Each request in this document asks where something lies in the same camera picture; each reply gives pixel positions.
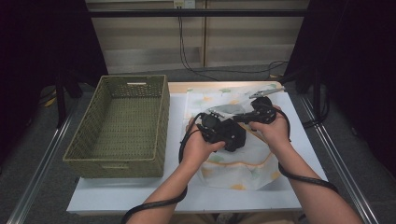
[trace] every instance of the cable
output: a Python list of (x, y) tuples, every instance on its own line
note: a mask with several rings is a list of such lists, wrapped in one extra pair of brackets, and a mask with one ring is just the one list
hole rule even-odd
[(307, 129), (307, 128), (314, 127), (317, 124), (320, 124), (327, 118), (327, 116), (329, 115), (329, 112), (330, 112), (330, 96), (329, 96), (329, 92), (326, 91), (324, 106), (322, 107), (322, 109), (320, 111), (320, 117), (303, 122), (303, 127), (305, 129)]
[[(274, 61), (271, 62), (270, 64), (268, 64), (267, 69), (264, 70), (259, 70), (259, 71), (237, 71), (237, 70), (223, 70), (223, 69), (205, 69), (205, 70), (194, 70), (190, 67), (188, 61), (187, 61), (187, 57), (186, 57), (186, 52), (185, 52), (185, 47), (184, 47), (184, 37), (183, 37), (183, 20), (181, 19), (181, 17), (178, 17), (178, 28), (179, 28), (179, 51), (180, 51), (180, 60), (183, 64), (183, 66), (193, 72), (194, 74), (200, 76), (200, 77), (207, 77), (210, 78), (212, 80), (215, 81), (219, 81), (216, 78), (213, 77), (209, 77), (207, 75), (201, 74), (203, 72), (227, 72), (227, 73), (241, 73), (241, 74), (259, 74), (259, 73), (265, 73), (268, 72), (270, 73), (272, 69), (275, 69), (281, 65), (283, 65), (284, 63), (288, 63), (288, 61)], [(276, 66), (271, 67), (272, 64), (274, 63), (279, 63)]]
[(213, 78), (213, 77), (209, 77), (209, 76), (200, 74), (199, 71), (195, 71), (195, 70), (193, 70), (193, 69), (190, 67), (189, 63), (187, 62), (186, 51), (185, 51), (185, 49), (184, 49), (183, 20), (181, 19), (181, 17), (178, 17), (178, 30), (179, 30), (179, 35), (180, 35), (180, 37), (179, 37), (179, 45), (180, 45), (180, 46), (179, 46), (179, 54), (180, 54), (180, 60), (181, 60), (181, 62), (183, 63), (183, 66), (184, 66), (187, 70), (193, 72), (195, 75), (198, 75), (198, 76), (200, 76), (200, 77), (207, 77), (207, 78), (210, 78), (210, 79), (212, 79), (212, 80), (219, 81), (219, 80), (216, 79), (216, 78)]
[[(195, 121), (201, 117), (204, 113), (199, 113), (197, 116), (195, 116), (195, 118), (193, 119), (191, 125), (189, 126), (189, 129), (186, 131), (186, 133), (184, 134), (183, 140), (181, 140), (180, 142), (180, 148), (178, 151), (178, 162), (181, 163), (181, 161), (183, 160), (183, 153), (184, 153), (184, 147), (187, 144), (187, 141), (189, 141), (190, 137), (196, 133), (196, 132), (200, 132), (199, 130), (195, 130), (194, 132), (190, 133), (192, 126), (195, 124)], [(154, 202), (154, 203), (143, 203), (140, 204), (136, 207), (133, 207), (132, 209), (130, 209), (128, 212), (125, 213), (125, 215), (122, 217), (121, 220), (121, 224), (125, 224), (129, 218), (131, 218), (131, 216), (137, 212), (143, 211), (143, 210), (147, 210), (147, 209), (151, 209), (151, 208), (156, 208), (156, 207), (164, 207), (167, 205), (171, 205), (174, 203), (179, 203), (181, 201), (183, 201), (183, 199), (186, 197), (187, 195), (187, 191), (188, 191), (188, 187), (186, 187), (183, 192), (177, 196), (176, 198), (173, 199), (169, 199), (169, 200), (163, 200), (163, 201), (159, 201), (159, 202)]]
[[(290, 137), (290, 121), (289, 121), (287, 115), (283, 111), (281, 111), (279, 109), (275, 108), (275, 110), (276, 110), (277, 113), (281, 114), (285, 118), (285, 120), (287, 122), (287, 125), (288, 125), (288, 136)], [(192, 126), (195, 124), (195, 121), (198, 118), (202, 117), (203, 115), (205, 115), (205, 113), (199, 113), (197, 116), (195, 116), (195, 118), (192, 120), (189, 128), (187, 129), (186, 133), (184, 134), (184, 137), (183, 137), (183, 139), (180, 142), (180, 148), (179, 148), (179, 151), (178, 151), (178, 162), (179, 163), (181, 163), (181, 161), (183, 160), (184, 148), (185, 148), (187, 142), (189, 141), (190, 137), (194, 133), (200, 132), (199, 130), (195, 130), (194, 132), (191, 133), (191, 129), (192, 129)], [(294, 174), (288, 173), (287, 171), (285, 171), (285, 169), (282, 167), (282, 165), (280, 163), (278, 164), (278, 168), (279, 168), (279, 172), (282, 175), (284, 175), (285, 177), (287, 177), (287, 178), (298, 180), (298, 181), (303, 181), (305, 183), (319, 185), (319, 186), (322, 186), (322, 187), (325, 187), (325, 188), (332, 189), (332, 190), (334, 190), (335, 192), (338, 193), (337, 187), (335, 185), (333, 185), (332, 183), (328, 182), (328, 181), (321, 180), (321, 179), (316, 179), (316, 178), (312, 178), (312, 177), (294, 175)], [(183, 192), (179, 196), (177, 196), (176, 198), (169, 199), (169, 200), (164, 200), (164, 201), (159, 201), (159, 202), (154, 202), (154, 203), (143, 203), (143, 204), (140, 204), (140, 205), (130, 209), (128, 212), (125, 213), (125, 215), (122, 218), (121, 224), (125, 224), (129, 220), (129, 218), (136, 212), (140, 212), (140, 211), (143, 211), (143, 210), (146, 210), (146, 209), (152, 209), (152, 208), (156, 208), (156, 207), (167, 206), (167, 205), (174, 204), (174, 203), (179, 203), (186, 197), (187, 191), (188, 191), (188, 187), (186, 186), (186, 188), (183, 190)]]

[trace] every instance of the basket handle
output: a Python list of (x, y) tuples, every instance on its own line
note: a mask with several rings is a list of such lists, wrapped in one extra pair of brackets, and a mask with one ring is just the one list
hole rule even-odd
[(128, 86), (144, 86), (147, 85), (147, 82), (127, 82), (126, 83)]
[(114, 162), (114, 163), (104, 163), (100, 165), (104, 169), (111, 169), (111, 170), (126, 170), (129, 169), (128, 164)]

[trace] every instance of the table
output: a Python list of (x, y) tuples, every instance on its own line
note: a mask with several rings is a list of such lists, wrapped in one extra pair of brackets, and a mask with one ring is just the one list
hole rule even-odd
[[(69, 213), (83, 216), (122, 214), (141, 204), (177, 167), (177, 153), (182, 116), (188, 87), (231, 87), (268, 85), (275, 82), (192, 82), (169, 83), (171, 92), (164, 175), (162, 178), (84, 179), (78, 185), (67, 208)], [(324, 179), (327, 179), (287, 93), (271, 95), (282, 107), (291, 125), (290, 139), (296, 150)], [(286, 177), (281, 176), (259, 190), (214, 189), (203, 185), (195, 176), (187, 197), (177, 205), (176, 213), (251, 212), (268, 210), (300, 210), (301, 206)]]

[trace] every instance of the wicker basket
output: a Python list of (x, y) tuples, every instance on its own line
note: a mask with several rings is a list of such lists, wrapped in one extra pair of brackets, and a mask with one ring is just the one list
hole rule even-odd
[(163, 176), (169, 103), (166, 76), (102, 77), (64, 162), (86, 178)]

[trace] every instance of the wall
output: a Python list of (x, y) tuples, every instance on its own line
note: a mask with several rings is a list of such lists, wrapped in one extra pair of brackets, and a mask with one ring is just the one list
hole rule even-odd
[[(89, 9), (173, 8), (172, 1), (87, 0)], [(304, 9), (307, 0), (196, 0), (196, 8)], [(190, 67), (287, 61), (303, 18), (182, 18)], [(110, 74), (183, 68), (177, 18), (92, 19)]]

